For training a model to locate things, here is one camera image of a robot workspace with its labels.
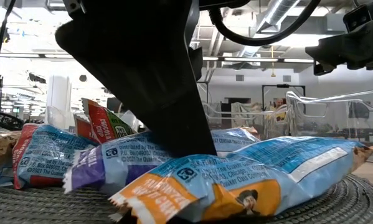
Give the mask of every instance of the red snack bag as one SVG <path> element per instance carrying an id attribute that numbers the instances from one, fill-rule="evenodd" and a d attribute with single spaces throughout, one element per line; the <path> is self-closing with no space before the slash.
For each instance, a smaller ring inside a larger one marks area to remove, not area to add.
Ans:
<path id="1" fill-rule="evenodd" d="M 82 105 L 100 144 L 135 133 L 124 121 L 97 102 L 82 98 Z"/>
<path id="2" fill-rule="evenodd" d="M 74 115 L 75 134 L 83 138 L 89 139 L 95 143 L 99 143 L 95 133 L 92 131 L 91 123 L 77 115 Z"/>

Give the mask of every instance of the pipe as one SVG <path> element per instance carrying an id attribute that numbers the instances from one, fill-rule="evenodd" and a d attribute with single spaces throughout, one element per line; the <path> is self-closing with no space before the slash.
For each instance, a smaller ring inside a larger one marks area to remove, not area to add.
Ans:
<path id="1" fill-rule="evenodd" d="M 199 21 L 197 22 L 197 39 L 200 37 L 200 28 L 201 28 L 201 26 L 200 26 L 200 19 L 199 19 Z"/>
<path id="2" fill-rule="evenodd" d="M 281 22 L 286 18 L 287 13 L 292 10 L 301 0 L 271 0 L 268 4 L 267 10 L 264 12 L 261 23 L 257 26 L 257 31 L 267 29 L 271 26 L 280 25 Z M 250 34 L 250 37 L 254 37 L 256 32 Z M 259 47 L 246 46 L 240 51 L 239 57 L 253 57 L 259 50 Z M 235 68 L 242 68 L 244 63 L 235 64 Z"/>
<path id="3" fill-rule="evenodd" d="M 227 9 L 226 11 L 224 11 L 224 14 L 225 14 L 224 22 L 226 22 L 226 20 L 229 19 L 232 16 L 233 11 L 234 11 L 233 9 Z M 219 49 L 221 48 L 221 45 L 222 45 L 222 41 L 224 41 L 224 36 L 222 34 L 219 34 L 219 39 L 218 39 L 217 45 L 215 46 L 215 50 L 214 50 L 214 56 L 218 55 Z M 217 67 L 217 62 L 214 62 L 213 69 L 215 70 L 216 67 Z"/>
<path id="4" fill-rule="evenodd" d="M 217 37 L 218 37 L 218 30 L 217 29 L 213 29 L 212 30 L 212 35 L 211 35 L 211 40 L 210 40 L 210 45 L 209 45 L 209 51 L 207 53 L 208 56 L 211 56 L 212 55 L 212 50 L 214 49 L 214 45 L 215 45 L 215 42 L 217 40 Z M 207 82 L 207 79 L 209 77 L 209 73 L 211 71 L 211 68 L 210 68 L 210 62 L 207 61 L 207 70 L 205 72 L 205 78 L 204 78 L 204 81 Z"/>

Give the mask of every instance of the white cylinder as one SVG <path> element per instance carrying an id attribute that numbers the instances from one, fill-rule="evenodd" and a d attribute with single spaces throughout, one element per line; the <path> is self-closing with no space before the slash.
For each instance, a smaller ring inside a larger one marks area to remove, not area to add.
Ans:
<path id="1" fill-rule="evenodd" d="M 60 129 L 68 129 L 72 124 L 71 114 L 71 91 L 72 85 L 70 77 L 63 74 L 51 75 L 47 82 L 47 105 L 46 108 L 52 106 L 61 114 L 56 116 L 64 116 L 63 119 L 54 119 L 61 122 L 52 124 Z M 45 113 L 45 123 L 48 123 L 48 113 Z"/>

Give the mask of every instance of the purple label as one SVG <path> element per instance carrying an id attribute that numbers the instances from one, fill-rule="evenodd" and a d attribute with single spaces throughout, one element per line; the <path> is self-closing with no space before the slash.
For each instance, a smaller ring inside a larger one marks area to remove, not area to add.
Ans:
<path id="1" fill-rule="evenodd" d="M 78 164 L 72 168 L 72 188 L 101 186 L 104 183 L 105 167 L 101 147 L 82 152 Z"/>
<path id="2" fill-rule="evenodd" d="M 136 178 L 142 176 L 146 172 L 156 168 L 154 165 L 128 165 L 128 175 L 126 176 L 125 184 L 129 184 Z"/>

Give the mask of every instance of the blue snack bag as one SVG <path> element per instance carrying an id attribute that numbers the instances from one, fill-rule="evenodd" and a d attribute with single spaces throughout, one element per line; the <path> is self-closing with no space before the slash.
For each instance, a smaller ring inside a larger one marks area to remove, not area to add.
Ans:
<path id="1" fill-rule="evenodd" d="M 215 148 L 221 156 L 259 141 L 244 129 L 212 131 Z M 65 193 L 80 187 L 96 187 L 113 194 L 142 174 L 172 157 L 151 132 L 108 141 L 101 146 L 77 152 L 74 164 L 64 178 Z"/>
<path id="2" fill-rule="evenodd" d="M 13 182 L 12 161 L 10 158 L 0 166 L 0 184 Z"/>
<path id="3" fill-rule="evenodd" d="M 357 141 L 280 137 L 226 157 L 172 159 L 114 194 L 111 218 L 129 209 L 140 224 L 273 216 L 325 193 L 372 153 Z"/>
<path id="4" fill-rule="evenodd" d="M 12 153 L 15 189 L 61 184 L 74 153 L 89 146 L 90 141 L 51 125 L 25 124 Z"/>

